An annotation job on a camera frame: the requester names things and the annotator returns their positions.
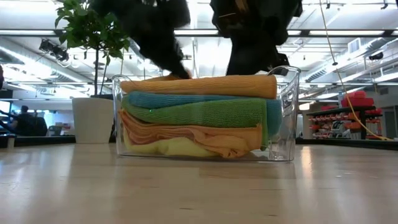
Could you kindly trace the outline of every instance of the wooden table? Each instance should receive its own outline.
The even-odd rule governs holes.
[[[299,146],[291,163],[0,151],[0,223],[397,223],[398,152]]]

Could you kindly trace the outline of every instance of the plant stem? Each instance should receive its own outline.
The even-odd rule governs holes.
[[[106,69],[107,69],[107,68],[108,68],[108,65],[105,65],[104,77],[102,78],[101,90],[99,91],[99,94],[100,94],[100,95],[102,95],[102,87],[104,87],[105,74],[106,74]]]
[[[98,94],[98,64],[100,62],[100,49],[97,47],[95,51],[95,76],[94,76],[94,95]]]

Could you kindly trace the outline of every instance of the yellow cable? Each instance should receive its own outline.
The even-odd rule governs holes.
[[[329,49],[330,49],[331,57],[332,57],[332,59],[333,59],[333,62],[336,63],[335,55],[333,54],[333,49],[332,49],[331,43],[330,43],[328,28],[327,28],[326,19],[325,19],[325,14],[323,13],[322,0],[319,0],[319,6],[320,6],[320,8],[321,8],[322,19],[323,19],[323,25],[325,25],[326,38],[328,39],[328,44],[329,44]],[[341,75],[340,75],[340,72],[338,71],[338,68],[336,68],[336,72],[337,72],[338,77],[339,77],[339,79],[340,79],[341,86],[343,87],[344,92],[345,92],[346,95],[347,95],[347,94],[348,94],[348,93],[347,93],[347,89],[346,89],[346,87],[345,87],[345,85],[344,85],[344,83],[343,83],[343,79],[342,79],[342,77],[341,77]],[[349,99],[349,97],[347,97],[347,101],[348,101],[349,107],[351,108],[351,111],[352,111],[353,114],[354,114],[355,121],[357,121],[369,134],[371,134],[371,135],[373,135],[373,136],[379,138],[380,140],[393,141],[392,139],[389,139],[389,138],[386,138],[386,137],[382,137],[382,136],[378,136],[377,134],[374,134],[371,130],[369,130],[369,129],[366,127],[366,125],[363,124],[363,123],[361,122],[361,120],[359,120],[358,117],[356,116],[355,110],[354,110],[354,108],[353,108],[353,105],[351,104],[351,100]]]

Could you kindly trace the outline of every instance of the peach towel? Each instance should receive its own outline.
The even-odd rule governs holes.
[[[262,128],[209,128],[203,126],[168,126],[143,123],[127,111],[119,112],[131,142],[150,144],[158,140],[186,137],[198,146],[217,152],[224,158],[237,158],[260,149]]]
[[[276,99],[277,95],[277,82],[273,75],[228,75],[167,82],[124,81],[121,82],[120,87],[126,93],[144,91],[183,95],[252,96],[267,99]]]

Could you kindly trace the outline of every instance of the folded towel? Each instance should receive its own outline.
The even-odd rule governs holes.
[[[159,109],[133,106],[124,97],[122,108],[134,117],[155,124],[199,125],[212,128],[255,128],[262,126],[262,144],[268,145],[266,100],[217,100]]]
[[[160,140],[150,144],[137,145],[129,139],[129,133],[123,132],[124,145],[128,151],[143,154],[163,154],[166,156],[193,156],[193,157],[214,157],[219,156],[215,152],[207,151],[196,145],[188,138],[173,138]]]
[[[157,109],[169,106],[184,105],[188,103],[199,103],[215,100],[237,100],[250,99],[245,96],[223,96],[223,95],[166,95],[134,91],[128,94],[130,104],[133,106]],[[280,100],[267,100],[267,125],[270,137],[279,132],[282,123],[282,108]]]
[[[253,96],[268,99],[275,99],[277,94],[276,78],[273,75],[228,75],[167,82],[125,81],[121,82],[120,87],[126,93],[144,91],[183,95]]]
[[[136,144],[150,144],[162,139],[185,137],[201,148],[225,158],[236,158],[260,149],[262,128],[209,128],[203,126],[167,126],[143,123],[125,110],[119,112],[129,138]]]

